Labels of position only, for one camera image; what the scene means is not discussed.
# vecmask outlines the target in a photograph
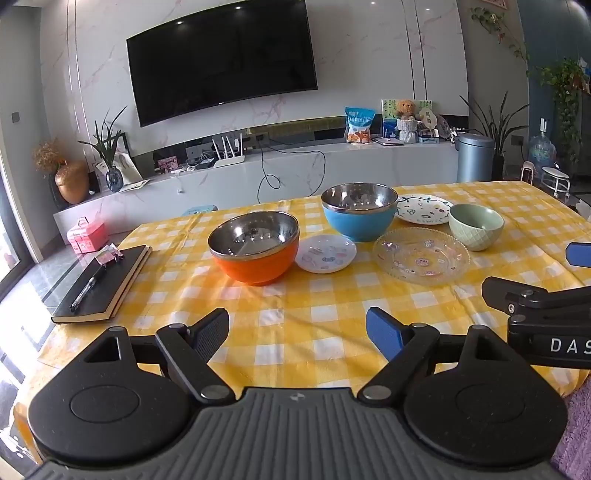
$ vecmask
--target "black cable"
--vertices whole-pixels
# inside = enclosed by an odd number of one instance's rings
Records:
[[[289,144],[289,143],[279,142],[277,140],[273,140],[272,138],[270,138],[269,141],[275,142],[275,143],[279,143],[281,145],[285,145],[286,147],[290,147],[292,145],[297,145],[297,144]],[[269,145],[267,145],[266,148],[269,148],[270,150],[273,150],[273,151],[276,151],[276,152],[279,152],[279,153],[284,153],[286,155],[295,154],[295,153],[299,153],[299,154],[302,154],[302,153],[319,153],[320,155],[322,155],[322,158],[323,158],[322,178],[320,179],[320,183],[316,187],[316,190],[314,190],[312,193],[310,193],[308,195],[308,197],[312,197],[312,196],[316,195],[316,193],[318,192],[318,190],[320,190],[320,187],[322,187],[322,182],[324,182],[324,177],[326,177],[326,155],[324,154],[324,152],[322,152],[320,150],[298,150],[298,151],[292,151],[292,152],[285,152],[283,150],[277,150],[276,148],[270,147]],[[259,194],[261,192],[261,186],[262,186],[262,184],[263,184],[263,182],[265,180],[269,184],[269,187],[271,187],[273,190],[279,190],[281,188],[281,180],[278,177],[276,177],[275,175],[267,174],[267,172],[265,171],[265,166],[264,166],[263,160],[264,160],[264,153],[263,153],[263,150],[261,149],[261,167],[262,167],[262,172],[264,174],[264,177],[262,178],[262,180],[261,180],[261,182],[259,184],[258,190],[256,191],[256,200],[257,200],[258,203],[261,202],[260,199],[259,199]],[[279,186],[278,187],[274,187],[273,185],[271,185],[271,183],[268,180],[268,177],[275,178],[279,182]]]
[[[281,188],[281,180],[279,179],[279,177],[275,176],[275,175],[270,175],[265,171],[265,154],[263,153],[263,150],[261,148],[261,168],[262,168],[262,172],[264,177],[261,179],[261,182],[259,184],[258,190],[256,191],[256,200],[258,203],[261,202],[261,199],[259,198],[259,195],[261,194],[261,187],[262,187],[262,183],[266,180],[267,183],[269,184],[269,187],[271,187],[273,190],[279,190]],[[279,182],[279,186],[278,187],[274,187],[273,185],[271,185],[271,182],[269,181],[269,177],[272,177],[274,179],[276,179],[276,181]]]

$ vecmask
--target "teddy bear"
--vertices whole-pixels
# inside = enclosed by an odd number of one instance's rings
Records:
[[[400,100],[396,102],[396,117],[403,120],[412,120],[414,117],[414,102],[412,100]]]

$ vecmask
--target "black pen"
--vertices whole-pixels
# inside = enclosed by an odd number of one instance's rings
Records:
[[[70,311],[71,312],[75,312],[78,307],[80,306],[80,303],[82,302],[82,300],[84,299],[84,297],[86,297],[86,295],[88,295],[88,292],[90,290],[92,290],[92,287],[94,287],[96,285],[96,283],[99,281],[99,279],[101,278],[101,276],[103,276],[103,274],[105,273],[107,269],[107,265],[101,265],[99,267],[99,269],[96,271],[96,273],[94,275],[92,275],[92,278],[88,281],[88,283],[85,285],[85,287],[82,289],[82,291],[80,292],[80,294],[76,297],[76,299],[74,300],[74,302],[72,303],[72,305],[70,305]]]

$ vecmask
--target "glass plate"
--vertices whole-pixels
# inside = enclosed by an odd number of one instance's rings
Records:
[[[470,265],[466,247],[446,233],[429,228],[399,228],[374,244],[374,260],[402,281],[435,286],[452,283]]]

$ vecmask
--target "green ceramic bowl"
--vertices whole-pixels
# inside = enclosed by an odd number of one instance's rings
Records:
[[[468,250],[486,250],[501,236],[505,219],[481,205],[462,203],[449,210],[449,228]]]

